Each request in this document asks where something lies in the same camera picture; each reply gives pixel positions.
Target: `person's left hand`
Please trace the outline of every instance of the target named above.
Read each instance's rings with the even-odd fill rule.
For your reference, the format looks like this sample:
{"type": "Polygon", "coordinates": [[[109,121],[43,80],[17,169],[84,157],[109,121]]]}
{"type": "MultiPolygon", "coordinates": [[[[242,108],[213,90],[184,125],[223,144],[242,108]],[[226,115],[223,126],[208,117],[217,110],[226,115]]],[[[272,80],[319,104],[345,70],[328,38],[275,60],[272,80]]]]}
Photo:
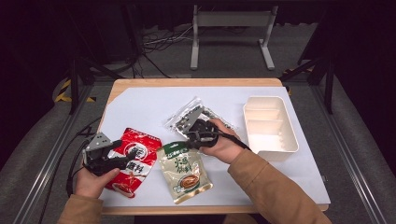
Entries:
{"type": "Polygon", "coordinates": [[[94,175],[86,168],[78,171],[76,182],[76,195],[89,198],[99,198],[105,185],[120,173],[119,168],[115,168],[101,176],[94,175]]]}

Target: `wooden table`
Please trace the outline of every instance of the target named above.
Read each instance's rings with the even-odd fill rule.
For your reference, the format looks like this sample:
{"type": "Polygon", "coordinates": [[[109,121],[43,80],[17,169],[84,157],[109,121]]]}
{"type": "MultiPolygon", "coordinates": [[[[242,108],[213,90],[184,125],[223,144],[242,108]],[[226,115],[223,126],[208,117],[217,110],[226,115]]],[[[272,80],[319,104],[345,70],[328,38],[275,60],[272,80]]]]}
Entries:
{"type": "MultiPolygon", "coordinates": [[[[282,87],[277,78],[161,78],[161,79],[119,79],[114,83],[107,101],[107,107],[129,88],[146,87],[282,87]]],[[[102,128],[105,116],[101,120],[102,128]]],[[[153,206],[134,204],[133,206],[106,206],[106,200],[115,200],[117,194],[105,196],[104,215],[182,215],[182,214],[231,214],[231,213],[257,213],[253,205],[187,205],[187,206],[153,206]]],[[[321,210],[327,210],[327,203],[318,204],[321,210]]]]}

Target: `white paper sheet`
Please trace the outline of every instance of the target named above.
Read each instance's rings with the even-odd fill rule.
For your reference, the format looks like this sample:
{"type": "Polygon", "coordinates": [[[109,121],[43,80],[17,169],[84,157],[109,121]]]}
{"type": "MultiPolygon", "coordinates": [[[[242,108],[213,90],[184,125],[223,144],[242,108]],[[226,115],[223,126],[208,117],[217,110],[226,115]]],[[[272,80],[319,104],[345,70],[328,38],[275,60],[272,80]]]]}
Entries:
{"type": "MultiPolygon", "coordinates": [[[[101,132],[112,141],[120,139],[125,128],[134,128],[162,140],[163,145],[185,140],[177,133],[163,127],[163,123],[194,96],[203,100],[204,106],[222,116],[237,127],[236,132],[246,143],[246,127],[243,105],[248,97],[278,96],[284,100],[295,131],[299,150],[286,161],[271,162],[275,168],[294,180],[316,203],[329,204],[318,167],[304,137],[288,93],[283,87],[161,87],[130,88],[118,96],[106,108],[101,132]]],[[[101,195],[105,207],[111,206],[190,206],[190,205],[247,205],[250,199],[227,173],[228,164],[203,155],[203,161],[214,188],[175,205],[166,186],[159,163],[152,167],[148,177],[128,199],[105,189],[101,195]]]]}

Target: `gray floor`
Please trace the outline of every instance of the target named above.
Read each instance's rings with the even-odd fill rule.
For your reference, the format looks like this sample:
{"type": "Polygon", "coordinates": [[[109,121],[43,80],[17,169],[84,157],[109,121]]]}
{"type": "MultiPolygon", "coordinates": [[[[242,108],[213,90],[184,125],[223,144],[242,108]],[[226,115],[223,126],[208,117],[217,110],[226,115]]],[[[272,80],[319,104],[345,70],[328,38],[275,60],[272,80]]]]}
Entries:
{"type": "MultiPolygon", "coordinates": [[[[196,71],[190,70],[190,40],[176,43],[163,51],[154,51],[148,56],[165,74],[173,77],[280,77],[285,69],[297,66],[296,62],[314,29],[315,25],[274,28],[269,49],[276,66],[275,71],[265,68],[257,43],[261,31],[257,29],[247,29],[239,35],[224,30],[205,31],[200,37],[200,61],[196,71]]],[[[136,68],[143,77],[162,76],[145,58],[141,57],[139,62],[141,67],[136,65],[136,68]]],[[[396,223],[395,177],[358,111],[336,79],[332,100],[333,115],[327,114],[320,98],[323,83],[312,87],[305,82],[305,78],[306,75],[301,74],[284,85],[291,89],[290,99],[305,137],[320,173],[326,177],[325,186],[332,204],[325,214],[333,223],[396,223]]],[[[83,104],[68,130],[64,127],[71,122],[71,117],[68,116],[70,103],[58,102],[15,149],[0,173],[0,223],[12,223],[16,217],[21,218],[18,215],[20,210],[22,213],[30,211],[24,219],[25,223],[37,223],[48,183],[46,187],[39,188],[41,190],[33,200],[25,200],[32,195],[30,190],[36,186],[35,181],[49,154],[59,146],[60,133],[67,133],[61,145],[65,146],[77,131],[103,114],[112,81],[106,77],[98,79],[100,81],[94,86],[85,89],[97,101],[83,104]]],[[[59,88],[54,90],[54,96],[58,91],[59,88]]],[[[97,126],[98,122],[92,125],[93,132],[97,126]]],[[[80,136],[73,141],[60,162],[43,223],[55,223],[63,210],[67,200],[65,179],[71,160],[83,139],[80,136]]],[[[134,218],[104,216],[103,220],[103,223],[121,222],[133,223],[134,218]]]]}

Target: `brown jacket sleeve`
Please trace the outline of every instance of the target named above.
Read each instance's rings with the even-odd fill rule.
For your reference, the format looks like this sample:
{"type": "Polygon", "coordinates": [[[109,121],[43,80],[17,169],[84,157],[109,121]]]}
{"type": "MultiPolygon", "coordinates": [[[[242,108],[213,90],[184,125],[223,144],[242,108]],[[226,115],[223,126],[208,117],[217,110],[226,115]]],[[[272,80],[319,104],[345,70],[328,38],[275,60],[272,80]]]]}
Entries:
{"type": "Polygon", "coordinates": [[[251,151],[240,153],[228,172],[273,224],[331,223],[296,183],[251,151]]]}
{"type": "Polygon", "coordinates": [[[101,223],[102,204],[102,200],[72,194],[61,213],[58,224],[101,223]]]}

